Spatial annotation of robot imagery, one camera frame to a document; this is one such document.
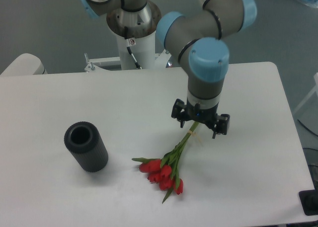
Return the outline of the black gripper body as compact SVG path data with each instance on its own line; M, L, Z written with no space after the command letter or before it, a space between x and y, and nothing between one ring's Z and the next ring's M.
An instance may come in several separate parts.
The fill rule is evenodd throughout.
M213 128L217 121L218 105L209 109L201 109L200 104L193 106L187 100L186 107L182 112L182 119L184 121L196 121L205 124L208 128Z

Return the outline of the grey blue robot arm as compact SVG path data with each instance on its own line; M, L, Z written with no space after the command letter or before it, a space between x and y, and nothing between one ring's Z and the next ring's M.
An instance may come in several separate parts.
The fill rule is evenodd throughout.
M226 135L230 116L217 114L229 67L229 50L222 38L252 25L254 0L200 0L202 10L187 18L179 12L161 15L150 0L80 0L92 17L106 16L117 37L121 68L152 69L159 40L188 75L187 100L176 100L172 117L180 124L197 121L214 135Z

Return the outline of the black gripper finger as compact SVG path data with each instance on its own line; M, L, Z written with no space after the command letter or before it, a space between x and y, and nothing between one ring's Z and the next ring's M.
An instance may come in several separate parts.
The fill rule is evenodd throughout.
M186 105L181 99L176 99L171 112L171 117L176 119L180 123L180 127L183 128L186 122Z
M212 139L215 139L217 135L226 135L230 126L229 114L215 114L211 121L211 130L213 131Z

